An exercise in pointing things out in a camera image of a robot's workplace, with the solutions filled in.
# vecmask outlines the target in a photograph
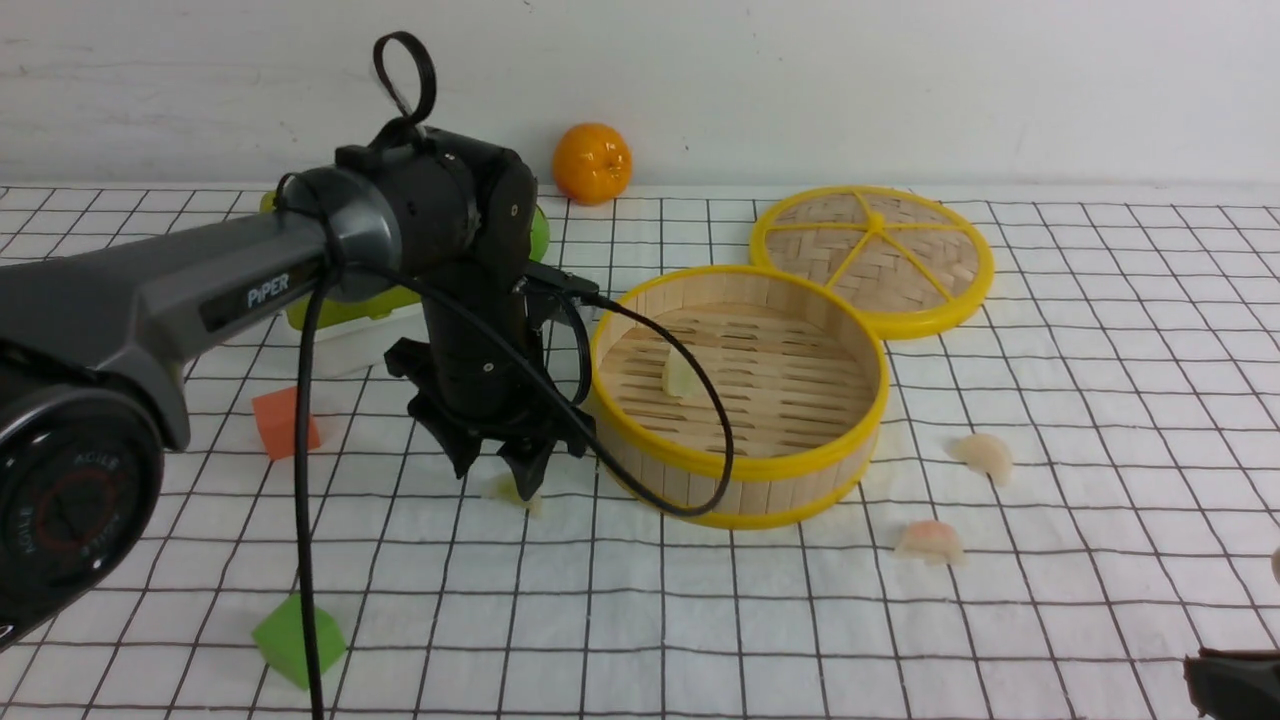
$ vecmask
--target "bamboo steamer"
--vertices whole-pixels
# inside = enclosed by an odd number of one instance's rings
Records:
[[[996,277],[991,247],[959,213],[884,187],[823,187],[756,222],[751,264],[813,281],[858,309],[883,340],[969,319]]]
[[[849,493],[870,461],[888,398],[883,347],[822,286],[754,266],[694,268],[620,302],[681,340],[704,366],[733,428],[728,492],[691,521],[728,529],[796,523]],[[591,342],[600,441],[676,505],[701,505],[723,469],[724,437],[705,396],[662,389],[669,346],[612,313]]]

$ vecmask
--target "green cube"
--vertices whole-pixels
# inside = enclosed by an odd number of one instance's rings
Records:
[[[273,670],[294,685],[307,689],[307,656],[302,642],[302,596],[291,594],[253,629],[253,643]],[[316,607],[316,647],[320,650],[320,673],[347,652],[347,641],[338,621]]]

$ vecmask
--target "grid pattern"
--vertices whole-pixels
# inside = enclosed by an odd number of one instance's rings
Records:
[[[1196,716],[1180,660],[1276,648],[1280,209],[947,202],[992,245],[983,310],[890,343],[861,487],[796,527],[724,533],[643,509],[557,455],[540,519],[458,483],[381,368],[317,380],[319,605],[352,651],[334,717],[1148,719]],[[547,261],[613,295],[745,263],[772,197],[543,197]],[[9,188],[0,264],[256,209],[259,191]],[[571,333],[549,368],[571,380]],[[193,439],[104,585],[0,655],[4,720],[302,717],[250,630],[296,583],[288,462],[250,401],[288,386],[280,319],[187,368]],[[945,454],[998,434],[995,491]],[[951,523],[964,568],[893,557]]]

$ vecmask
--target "orange cube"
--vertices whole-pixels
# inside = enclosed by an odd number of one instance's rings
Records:
[[[266,455],[271,460],[293,456],[293,416],[298,411],[298,388],[291,387],[253,398],[253,418],[257,434],[262,438]],[[316,419],[307,415],[307,450],[320,447]]]

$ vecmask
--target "white dumpling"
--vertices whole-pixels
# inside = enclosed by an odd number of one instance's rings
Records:
[[[1014,473],[1014,456],[1005,441],[996,436],[975,433],[951,443],[947,454],[964,462],[974,473],[991,475],[998,487],[1007,486]]]
[[[703,391],[703,380],[698,378],[694,366],[672,346],[667,354],[667,364],[662,368],[662,392],[685,400],[701,395]]]
[[[964,544],[956,529],[941,520],[916,520],[902,530],[893,551],[900,557],[918,557],[929,565],[964,565]]]

